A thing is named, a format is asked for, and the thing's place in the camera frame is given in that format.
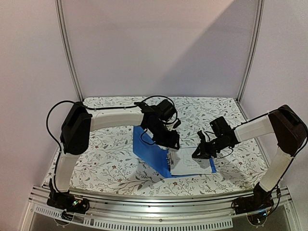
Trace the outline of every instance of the white paper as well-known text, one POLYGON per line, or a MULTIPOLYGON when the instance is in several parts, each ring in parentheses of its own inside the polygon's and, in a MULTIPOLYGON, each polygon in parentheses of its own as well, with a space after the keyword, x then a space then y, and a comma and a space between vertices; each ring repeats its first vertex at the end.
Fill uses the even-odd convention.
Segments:
POLYGON ((170 172, 173 176, 182 176, 190 174, 208 174, 212 173, 209 160, 193 159, 192 154, 196 147, 181 148, 177 151, 170 151, 170 172))

